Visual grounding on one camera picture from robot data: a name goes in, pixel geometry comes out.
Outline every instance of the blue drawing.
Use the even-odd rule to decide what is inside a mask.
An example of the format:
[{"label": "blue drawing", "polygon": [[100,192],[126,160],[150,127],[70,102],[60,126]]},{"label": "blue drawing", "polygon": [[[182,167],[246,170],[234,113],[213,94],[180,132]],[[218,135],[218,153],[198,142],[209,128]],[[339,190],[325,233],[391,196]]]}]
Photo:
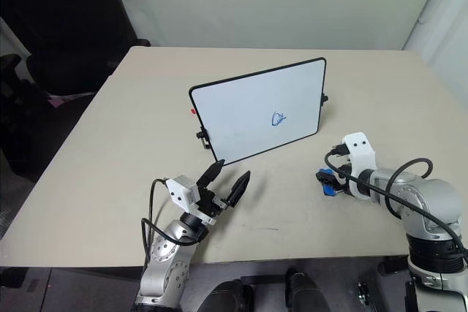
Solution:
[{"label": "blue drawing", "polygon": [[271,125],[278,126],[285,119],[286,116],[284,113],[273,113],[273,116],[271,117]]}]

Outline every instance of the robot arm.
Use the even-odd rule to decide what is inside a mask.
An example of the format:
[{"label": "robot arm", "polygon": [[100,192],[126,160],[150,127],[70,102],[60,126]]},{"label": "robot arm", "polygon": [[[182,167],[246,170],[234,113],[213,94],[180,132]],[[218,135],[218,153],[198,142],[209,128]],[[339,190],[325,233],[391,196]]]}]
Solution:
[{"label": "robot arm", "polygon": [[[330,155],[347,156],[350,163],[334,167]],[[363,133],[349,134],[325,158],[346,179],[339,182],[330,170],[317,179],[324,192],[344,191],[358,199],[373,201],[400,218],[409,243],[407,284],[408,311],[468,311],[467,252],[461,244],[462,201],[455,189],[439,179],[424,179],[404,172],[379,169],[375,152]]]},{"label": "robot arm", "polygon": [[228,206],[235,207],[249,183],[250,171],[235,182],[227,199],[218,198],[206,187],[221,172],[223,164],[224,160],[212,164],[197,182],[184,175],[165,181],[171,200],[185,212],[164,231],[145,218],[142,220],[158,235],[152,240],[149,263],[132,311],[176,311],[197,244],[208,234],[207,225],[214,225],[216,217]]}]

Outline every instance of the whiteboard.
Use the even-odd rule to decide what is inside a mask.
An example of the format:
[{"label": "whiteboard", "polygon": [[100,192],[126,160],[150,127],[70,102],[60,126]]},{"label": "whiteboard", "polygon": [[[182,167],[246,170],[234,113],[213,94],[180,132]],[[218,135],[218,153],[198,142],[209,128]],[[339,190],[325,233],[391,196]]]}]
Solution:
[{"label": "whiteboard", "polygon": [[325,67],[316,58],[191,87],[214,158],[230,164],[317,133]]}]

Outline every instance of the table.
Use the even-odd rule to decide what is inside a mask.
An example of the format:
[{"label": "table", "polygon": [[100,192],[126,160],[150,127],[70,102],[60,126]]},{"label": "table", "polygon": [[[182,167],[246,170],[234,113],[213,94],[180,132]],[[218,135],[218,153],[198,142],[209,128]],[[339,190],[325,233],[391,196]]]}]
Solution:
[{"label": "table", "polygon": [[[142,265],[140,219],[153,178],[196,179],[214,160],[195,138],[200,125],[190,112],[189,88],[319,56],[328,61],[330,97],[319,132],[224,168],[214,191],[226,194],[246,170],[251,182],[238,206],[211,228],[194,262],[407,253],[401,223],[384,208],[344,194],[325,197],[315,180],[325,153],[357,131],[367,134],[380,166],[432,159],[433,176],[461,192],[468,216],[468,114],[417,54],[134,47],[0,242],[0,265]],[[161,227],[180,216],[163,188],[156,188],[155,202]],[[463,226],[468,233],[468,221]]]}]

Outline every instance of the floor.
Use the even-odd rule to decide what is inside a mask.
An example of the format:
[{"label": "floor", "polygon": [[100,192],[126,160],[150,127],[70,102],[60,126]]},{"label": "floor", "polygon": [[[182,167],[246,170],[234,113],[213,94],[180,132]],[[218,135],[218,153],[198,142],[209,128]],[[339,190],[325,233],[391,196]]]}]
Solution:
[{"label": "floor", "polygon": [[[0,155],[0,237],[34,186],[12,174]],[[295,266],[308,273],[321,288],[333,312],[375,311],[358,300],[359,281],[369,285],[372,302],[379,312],[404,311],[404,284],[407,271],[382,277],[377,272],[379,257],[342,259],[298,259],[262,262],[232,262],[192,265],[189,283],[181,300],[184,312],[195,312],[203,299],[219,283],[252,275],[282,275]],[[122,278],[106,272],[79,269],[29,268],[19,289],[0,288],[0,311],[127,312],[139,287],[136,278]],[[255,285],[255,311],[286,311],[284,284]]]}]

